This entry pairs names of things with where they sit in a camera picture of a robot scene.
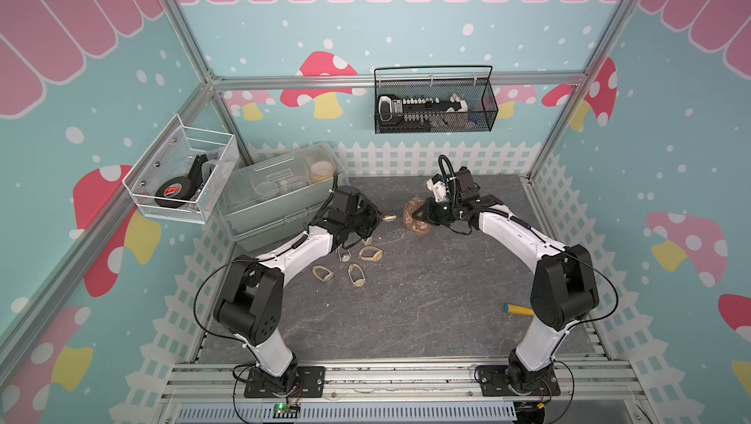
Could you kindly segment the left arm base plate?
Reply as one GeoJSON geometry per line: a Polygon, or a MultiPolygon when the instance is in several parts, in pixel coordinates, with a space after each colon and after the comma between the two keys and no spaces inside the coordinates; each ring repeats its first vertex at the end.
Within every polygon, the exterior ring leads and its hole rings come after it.
{"type": "Polygon", "coordinates": [[[292,365],[280,377],[254,367],[244,385],[247,399],[321,398],[325,385],[324,367],[292,365]]]}

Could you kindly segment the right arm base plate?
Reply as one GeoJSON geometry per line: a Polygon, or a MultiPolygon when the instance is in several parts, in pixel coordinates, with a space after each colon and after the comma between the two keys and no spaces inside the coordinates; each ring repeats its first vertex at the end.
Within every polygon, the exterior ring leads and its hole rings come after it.
{"type": "Polygon", "coordinates": [[[537,371],[527,371],[521,365],[479,365],[475,367],[474,379],[485,397],[545,400],[561,394],[552,365],[537,371]]]}

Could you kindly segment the cream watch front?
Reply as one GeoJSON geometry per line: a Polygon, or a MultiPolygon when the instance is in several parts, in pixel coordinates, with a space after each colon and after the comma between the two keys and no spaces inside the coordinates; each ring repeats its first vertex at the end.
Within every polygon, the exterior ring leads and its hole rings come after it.
{"type": "Polygon", "coordinates": [[[348,249],[345,248],[338,248],[338,257],[340,257],[340,261],[342,263],[348,263],[351,259],[351,254],[348,249]]]}

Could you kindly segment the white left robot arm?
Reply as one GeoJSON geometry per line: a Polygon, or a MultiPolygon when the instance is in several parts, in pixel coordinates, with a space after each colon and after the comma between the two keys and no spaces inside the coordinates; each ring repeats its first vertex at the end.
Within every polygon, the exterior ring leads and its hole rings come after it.
{"type": "Polygon", "coordinates": [[[278,331],[286,284],[350,237],[370,237],[382,219],[383,213],[359,189],[342,185],[331,191],[322,213],[300,234],[270,252],[242,255],[230,263],[214,320],[250,350],[267,375],[279,378],[291,372],[295,355],[278,331]]]}

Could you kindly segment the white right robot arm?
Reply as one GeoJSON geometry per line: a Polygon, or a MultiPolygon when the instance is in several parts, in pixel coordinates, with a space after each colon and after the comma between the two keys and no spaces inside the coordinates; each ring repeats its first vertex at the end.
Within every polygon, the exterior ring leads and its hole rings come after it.
{"type": "Polygon", "coordinates": [[[542,234],[498,197],[481,195],[465,167],[453,174],[433,176],[426,187],[431,195],[413,213],[414,219],[445,228],[465,222],[472,232],[482,232],[500,242],[530,269],[533,320],[510,354],[508,368],[519,377],[549,371],[565,337],[600,302],[589,251],[542,234]]]}

